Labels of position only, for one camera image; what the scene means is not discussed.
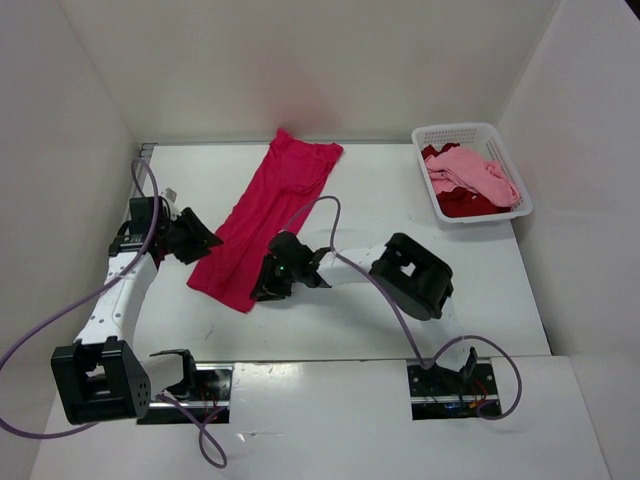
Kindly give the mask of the magenta t shirt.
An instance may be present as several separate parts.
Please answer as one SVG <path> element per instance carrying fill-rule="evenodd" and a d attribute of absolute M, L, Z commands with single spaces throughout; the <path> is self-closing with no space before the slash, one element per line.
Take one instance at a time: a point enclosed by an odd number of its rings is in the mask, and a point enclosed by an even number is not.
<path fill-rule="evenodd" d="M 279 129 L 266 155 L 224 223 L 216 230 L 223 244 L 200 259 L 186 285 L 223 305 L 248 313 L 250 294 L 273 237 L 290 223 L 301 230 L 307 214 L 298 211 L 319 198 L 344 149 L 337 143 L 308 143 Z"/>

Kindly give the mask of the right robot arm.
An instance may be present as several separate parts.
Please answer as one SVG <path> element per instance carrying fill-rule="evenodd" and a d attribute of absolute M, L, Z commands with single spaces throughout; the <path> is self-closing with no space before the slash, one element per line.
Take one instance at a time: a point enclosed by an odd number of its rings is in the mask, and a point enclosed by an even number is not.
<path fill-rule="evenodd" d="M 404 233 L 393 234 L 383 245 L 334 252 L 329 247 L 313 251 L 283 231 L 267 247 L 250 298 L 283 300 L 296 283 L 332 288 L 371 281 L 399 311 L 423 323 L 435 349 L 427 371 L 446 391 L 461 394 L 473 382 L 478 355 L 461 338 L 452 277 L 446 262 Z"/>

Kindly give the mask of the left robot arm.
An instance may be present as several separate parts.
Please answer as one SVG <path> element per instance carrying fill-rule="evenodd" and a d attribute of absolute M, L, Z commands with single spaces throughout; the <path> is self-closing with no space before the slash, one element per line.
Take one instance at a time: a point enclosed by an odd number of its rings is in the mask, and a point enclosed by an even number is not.
<path fill-rule="evenodd" d="M 73 343 L 56 348 L 51 358 L 63 409 L 73 425 L 141 419 L 157 395 L 186 400 L 201 388 L 188 349 L 161 350 L 140 360 L 133 336 L 161 262 L 172 256 L 189 265 L 223 242 L 191 208 L 178 210 L 171 190 L 157 199 L 131 199 L 129 213 L 108 249 L 105 291 Z"/>

